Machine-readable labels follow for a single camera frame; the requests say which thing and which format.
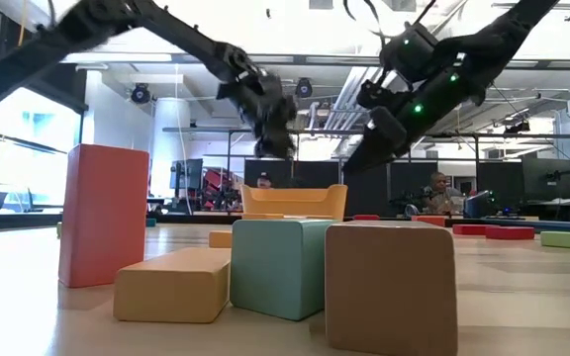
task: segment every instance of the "person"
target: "person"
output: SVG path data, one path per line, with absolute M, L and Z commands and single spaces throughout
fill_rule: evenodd
M 272 188 L 272 180 L 267 172 L 261 173 L 256 180 L 256 188 L 259 189 L 270 189 Z
M 452 197 L 462 197 L 458 190 L 447 186 L 445 174 L 434 172 L 430 175 L 429 197 L 424 198 L 427 212 L 431 214 L 452 214 Z

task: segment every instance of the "orange box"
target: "orange box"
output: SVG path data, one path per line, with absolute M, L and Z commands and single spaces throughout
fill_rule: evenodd
M 233 232 L 226 230 L 213 230 L 208 234 L 208 247 L 232 248 Z
M 58 279 L 66 287 L 114 283 L 142 262 L 148 153 L 79 144 L 68 155 Z

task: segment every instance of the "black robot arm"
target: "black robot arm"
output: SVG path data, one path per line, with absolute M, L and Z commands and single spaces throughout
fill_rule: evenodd
M 216 42 L 160 8 L 153 0 L 82 0 L 53 28 L 39 28 L 28 43 L 0 58 L 0 101 L 57 65 L 68 54 L 91 49 L 135 28 L 146 28 L 195 56 L 221 82 L 257 138 L 256 153 L 288 157 L 294 144 L 286 124 L 296 116 L 280 78 L 256 66 L 232 44 Z
M 344 171 L 357 173 L 401 157 L 459 104 L 483 104 L 487 88 L 558 1 L 521 0 L 478 33 L 441 41 L 419 23 L 408 25 L 380 52 L 381 66 L 395 70 L 408 90 L 383 88 L 385 75 L 362 84 L 357 102 L 371 110 L 371 121 Z M 455 65 L 460 53 L 464 57 Z

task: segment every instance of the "cable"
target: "cable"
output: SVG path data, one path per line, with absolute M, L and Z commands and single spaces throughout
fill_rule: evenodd
M 28 17 L 28 0 L 24 0 L 24 7 L 21 12 L 21 30 L 19 31 L 19 42 L 17 46 L 24 43 L 24 35 L 26 34 L 26 18 Z
M 364 3 L 366 5 L 368 5 L 369 9 L 371 9 L 371 13 L 373 14 L 373 17 L 375 18 L 375 21 L 377 22 L 377 29 L 378 31 L 372 31 L 372 30 L 368 30 L 368 32 L 370 32 L 371 34 L 377 36 L 380 38 L 380 42 L 382 43 L 382 46 L 384 46 L 386 44 L 386 40 L 391 40 L 392 37 L 391 36 L 386 36 L 384 35 L 384 33 L 382 33 L 382 25 L 380 25 L 380 17 L 377 14 L 377 9 L 375 9 L 375 5 L 373 5 L 373 3 L 371 2 L 371 0 L 364 0 Z M 342 1 L 342 5 L 344 7 L 344 11 L 346 11 L 346 15 L 348 15 L 348 17 L 351 18 L 351 20 L 355 21 L 357 23 L 357 19 L 355 19 L 355 17 L 353 16 L 353 14 L 351 14 L 351 10 L 349 10 L 348 8 L 348 0 L 343 0 Z
M 47 5 L 49 6 L 49 26 L 56 27 L 56 10 L 54 8 L 54 1 L 47 0 Z
M 430 0 L 430 2 L 426 5 L 426 7 L 424 8 L 424 10 L 420 13 L 420 15 L 417 17 L 417 19 L 413 22 L 414 24 L 418 24 L 419 22 L 422 21 L 422 19 L 424 18 L 424 16 L 428 13 L 428 11 L 430 10 L 430 8 L 432 6 L 434 6 L 434 4 L 436 3 L 436 0 Z
M 179 102 L 179 65 L 175 64 L 175 100 Z M 186 207 L 188 208 L 188 215 L 193 215 L 193 210 L 190 208 L 190 197 L 188 196 L 188 166 L 186 159 L 186 146 L 184 145 L 184 134 L 182 133 L 181 119 L 179 117 L 179 106 L 175 103 L 175 115 L 177 116 L 177 129 L 179 131 L 179 142 L 182 147 L 182 157 L 184 163 L 184 189 L 186 190 Z

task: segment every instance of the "orange foam block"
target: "orange foam block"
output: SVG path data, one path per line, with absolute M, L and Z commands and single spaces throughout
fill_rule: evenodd
M 245 220 L 279 220 L 285 219 L 284 214 L 248 214 L 245 213 L 241 216 Z
M 502 240 L 530 240 L 535 239 L 535 229 L 526 226 L 488 226 L 485 228 L 485 237 Z
M 79 144 L 68 155 L 58 279 L 66 287 L 114 283 L 142 262 L 148 153 Z
M 445 227 L 445 216 L 412 216 L 413 222 L 431 223 L 437 226 Z
M 485 235 L 486 224 L 462 224 L 458 223 L 452 226 L 452 232 L 461 235 Z

